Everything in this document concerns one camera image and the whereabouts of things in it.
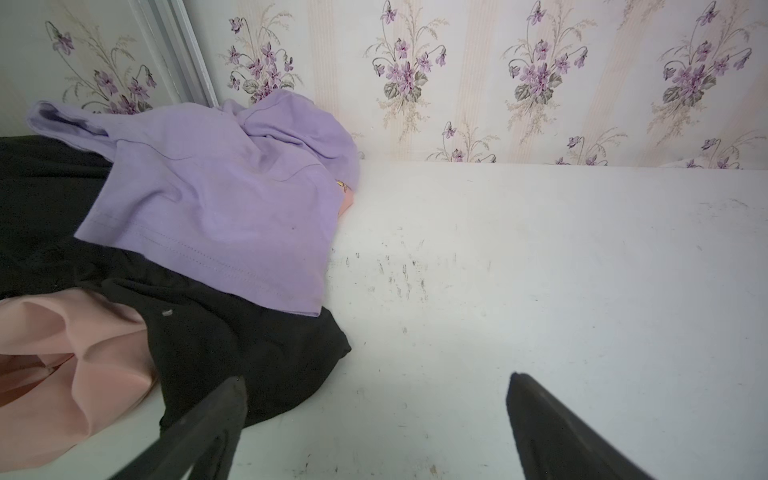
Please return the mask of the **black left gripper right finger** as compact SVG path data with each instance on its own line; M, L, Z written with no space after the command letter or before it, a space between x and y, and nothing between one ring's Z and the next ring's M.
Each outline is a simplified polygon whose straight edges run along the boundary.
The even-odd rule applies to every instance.
M506 407L527 480L650 480L532 376L513 373Z

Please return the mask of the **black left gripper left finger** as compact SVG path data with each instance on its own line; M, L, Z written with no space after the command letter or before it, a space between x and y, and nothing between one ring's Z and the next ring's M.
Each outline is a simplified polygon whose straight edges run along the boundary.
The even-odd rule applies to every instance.
M230 377L111 479L226 479L246 414L244 380Z

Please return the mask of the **black cloth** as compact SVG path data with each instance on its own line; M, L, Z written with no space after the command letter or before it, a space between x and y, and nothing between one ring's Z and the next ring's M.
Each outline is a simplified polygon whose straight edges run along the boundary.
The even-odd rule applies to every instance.
M247 425L283 414L323 385L350 344L331 312L278 312L143 256L75 238L111 165L42 136L1 141L1 294L82 288L134 308L148 328L169 428L230 377L244 380Z

